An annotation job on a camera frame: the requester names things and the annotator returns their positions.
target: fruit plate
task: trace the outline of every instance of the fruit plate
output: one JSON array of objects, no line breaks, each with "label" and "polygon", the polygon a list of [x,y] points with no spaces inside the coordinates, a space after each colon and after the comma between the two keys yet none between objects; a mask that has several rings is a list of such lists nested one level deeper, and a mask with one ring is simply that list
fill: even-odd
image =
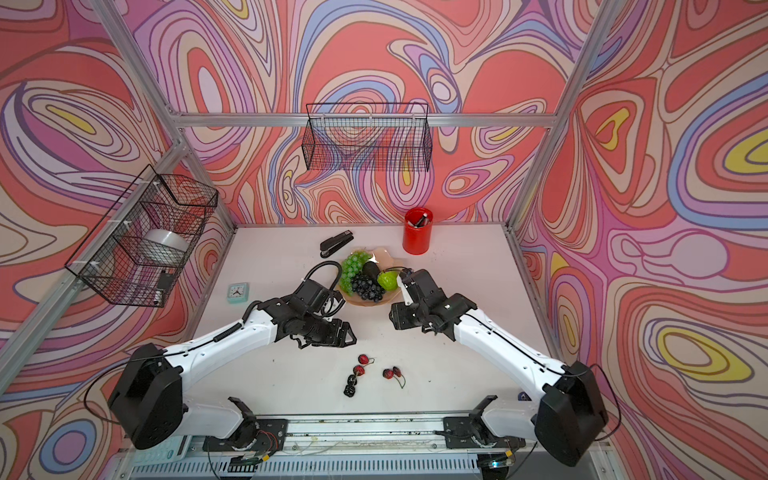
[{"label": "fruit plate", "polygon": [[[377,247],[377,248],[359,248],[355,251],[365,250],[366,252],[373,255],[371,257],[371,262],[374,262],[379,267],[379,271],[384,271],[388,268],[391,268],[393,266],[403,266],[402,261],[400,259],[392,258],[392,256],[389,255],[389,252],[386,251],[386,248],[383,247]],[[400,295],[400,289],[393,290],[391,292],[385,292],[384,296],[382,296],[382,299],[379,302],[374,302],[373,300],[363,300],[360,298],[360,295],[357,293],[353,293],[352,295],[349,295],[347,292],[345,292],[342,288],[339,287],[339,291],[341,292],[341,295],[344,297],[344,300],[346,300],[347,303],[351,303],[352,305],[357,306],[377,306],[377,305],[386,305],[387,303],[392,302],[396,297],[401,296]]]}]

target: colorful wall panel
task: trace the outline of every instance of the colorful wall panel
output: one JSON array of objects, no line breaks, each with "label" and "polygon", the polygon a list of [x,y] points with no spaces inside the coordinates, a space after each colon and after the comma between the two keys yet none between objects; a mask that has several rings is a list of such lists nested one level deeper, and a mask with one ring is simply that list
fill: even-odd
[{"label": "colorful wall panel", "polygon": [[630,478],[768,478],[767,111],[768,4],[629,2],[516,226]]},{"label": "colorful wall panel", "polygon": [[187,129],[235,223],[402,221],[426,206],[437,221],[504,221],[543,128],[457,128],[423,171],[306,170],[302,128]]},{"label": "colorful wall panel", "polygon": [[597,2],[142,0],[121,8],[177,111],[290,113],[368,98],[422,99],[441,113],[536,101],[530,111],[552,112]]},{"label": "colorful wall panel", "polygon": [[[2,348],[169,141],[87,1],[3,2],[0,45]],[[77,298],[0,397],[0,479],[97,478],[122,432],[86,413],[85,386],[136,345],[180,338],[223,239],[215,217],[162,310]],[[115,380],[93,389],[94,409]]]}]

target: alarm clock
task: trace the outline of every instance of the alarm clock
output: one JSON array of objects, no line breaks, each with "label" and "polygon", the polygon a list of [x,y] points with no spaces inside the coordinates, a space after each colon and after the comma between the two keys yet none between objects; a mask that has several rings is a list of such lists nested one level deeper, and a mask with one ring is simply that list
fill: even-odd
[{"label": "alarm clock", "polygon": [[232,283],[227,287],[227,302],[240,303],[248,300],[248,284]]}]

